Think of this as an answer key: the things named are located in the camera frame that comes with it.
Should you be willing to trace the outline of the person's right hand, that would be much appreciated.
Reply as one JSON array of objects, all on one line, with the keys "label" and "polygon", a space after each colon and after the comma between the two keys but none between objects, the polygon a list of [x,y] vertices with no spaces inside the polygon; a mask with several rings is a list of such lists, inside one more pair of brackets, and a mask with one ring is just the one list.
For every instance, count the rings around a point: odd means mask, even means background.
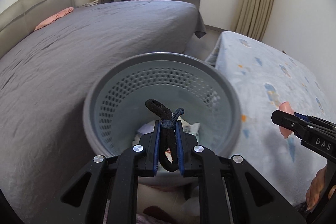
[{"label": "person's right hand", "polygon": [[320,169],[312,180],[309,189],[306,192],[307,211],[311,210],[319,201],[319,196],[325,186],[325,173],[327,166]]}]

